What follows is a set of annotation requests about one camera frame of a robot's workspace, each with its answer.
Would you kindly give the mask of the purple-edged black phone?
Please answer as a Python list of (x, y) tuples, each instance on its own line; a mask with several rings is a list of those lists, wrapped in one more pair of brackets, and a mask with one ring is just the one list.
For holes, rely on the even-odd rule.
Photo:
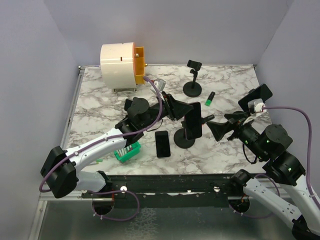
[(193, 109), (184, 116), (185, 137), (187, 140), (194, 140), (202, 137), (202, 112), (201, 103), (190, 103)]

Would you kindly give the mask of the tall black phone stand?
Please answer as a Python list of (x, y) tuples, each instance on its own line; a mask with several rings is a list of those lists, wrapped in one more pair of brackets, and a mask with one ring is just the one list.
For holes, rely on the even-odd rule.
[(193, 74), (193, 80), (187, 82), (183, 86), (183, 93), (188, 97), (195, 98), (202, 93), (201, 85), (198, 82), (196, 82), (198, 77), (198, 71), (201, 69), (202, 63), (189, 59), (187, 62), (187, 66), (191, 68), (190, 73)]

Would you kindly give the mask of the black round-base front stand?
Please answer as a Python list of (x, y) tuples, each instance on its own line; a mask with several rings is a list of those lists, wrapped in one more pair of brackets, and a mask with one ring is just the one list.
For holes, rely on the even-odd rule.
[(188, 149), (190, 147), (192, 147), (195, 143), (195, 139), (191, 139), (191, 140), (188, 140), (186, 138), (186, 133), (185, 133), (185, 130), (186, 130), (186, 127), (185, 127), (185, 121), (183, 120), (181, 122), (181, 125), (182, 125), (182, 128), (178, 129), (175, 133), (174, 133), (174, 136), (173, 136), (173, 140), (174, 140), (174, 143), (181, 149)]

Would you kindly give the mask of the black phone with silver edge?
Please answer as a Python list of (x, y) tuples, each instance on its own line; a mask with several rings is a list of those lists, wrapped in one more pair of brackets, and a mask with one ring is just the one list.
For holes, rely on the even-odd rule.
[(166, 130), (155, 132), (156, 156), (168, 158), (171, 156), (169, 133)]

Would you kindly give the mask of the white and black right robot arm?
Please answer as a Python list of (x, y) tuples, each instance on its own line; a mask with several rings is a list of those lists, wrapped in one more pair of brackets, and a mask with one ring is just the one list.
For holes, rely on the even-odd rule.
[(263, 186), (257, 178), (244, 169), (230, 180), (230, 191), (240, 196), (245, 194), (264, 205), (278, 216), (297, 240), (320, 238), (320, 199), (311, 193), (307, 184), (307, 172), (300, 161), (287, 148), (293, 142), (287, 131), (279, 124), (268, 125), (262, 133), (252, 127), (253, 119), (247, 112), (225, 114), (224, 123), (209, 121), (207, 126), (216, 141), (231, 132), (229, 141), (239, 139), (257, 158), (265, 162), (265, 174), (284, 189), (293, 204)]

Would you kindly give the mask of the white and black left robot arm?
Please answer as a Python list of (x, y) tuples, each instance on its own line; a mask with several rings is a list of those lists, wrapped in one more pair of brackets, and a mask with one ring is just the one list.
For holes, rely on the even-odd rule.
[(107, 133), (69, 149), (52, 148), (40, 170), (43, 177), (40, 192), (45, 192), (43, 185), (47, 185), (48, 191), (57, 199), (82, 190), (106, 197), (111, 190), (107, 175), (103, 171), (85, 172), (83, 169), (109, 153), (136, 143), (161, 119), (180, 120), (193, 110), (193, 106), (163, 92), (155, 105), (150, 105), (144, 98), (134, 97), (126, 99), (124, 109), (127, 112), (125, 118)]

